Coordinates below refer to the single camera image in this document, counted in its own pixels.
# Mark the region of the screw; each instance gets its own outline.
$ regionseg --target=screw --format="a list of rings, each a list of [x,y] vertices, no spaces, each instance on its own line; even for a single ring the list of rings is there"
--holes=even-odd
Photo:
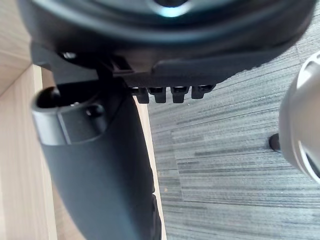
[[[77,54],[74,52],[64,52],[63,56],[65,59],[75,59],[77,57]]]

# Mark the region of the black plastic housing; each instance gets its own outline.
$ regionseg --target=black plastic housing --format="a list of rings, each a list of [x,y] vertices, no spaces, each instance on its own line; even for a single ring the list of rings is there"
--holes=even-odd
[[[34,123],[51,177],[86,239],[160,240],[140,118],[131,94],[119,89],[64,105],[48,88],[32,103]]]

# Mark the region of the chair leg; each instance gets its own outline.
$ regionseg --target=chair leg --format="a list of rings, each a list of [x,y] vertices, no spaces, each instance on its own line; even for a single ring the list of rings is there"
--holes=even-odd
[[[281,153],[280,142],[279,142],[279,134],[274,134],[269,138],[269,146],[270,148],[277,152]]]

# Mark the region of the light wood surface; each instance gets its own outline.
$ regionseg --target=light wood surface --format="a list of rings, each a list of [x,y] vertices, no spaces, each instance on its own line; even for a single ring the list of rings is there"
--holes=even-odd
[[[143,133],[144,133],[144,137],[145,137],[146,148],[148,149],[150,165],[151,165],[152,172],[153,172],[154,189],[155,189],[154,194],[156,196],[159,215],[160,215],[161,222],[162,222],[162,240],[167,240],[164,213],[163,213],[163,209],[162,209],[159,182],[158,182],[156,159],[155,159],[155,153],[154,153],[154,145],[152,142],[152,135],[151,135],[151,129],[150,129],[148,106],[146,104],[139,104],[136,98],[135,98],[135,102],[136,102],[136,105],[137,105],[137,108],[139,111],[141,125],[143,128]]]
[[[0,94],[30,65],[30,37],[15,0],[0,0]]]
[[[57,240],[51,178],[30,112],[41,88],[41,69],[31,66],[0,97],[1,240]]]

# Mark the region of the gray carpet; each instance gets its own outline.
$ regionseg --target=gray carpet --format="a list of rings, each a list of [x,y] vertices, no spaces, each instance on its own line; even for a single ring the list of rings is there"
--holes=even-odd
[[[303,39],[203,100],[149,105],[168,240],[319,240],[320,185],[268,147],[301,64],[320,50],[320,7]]]

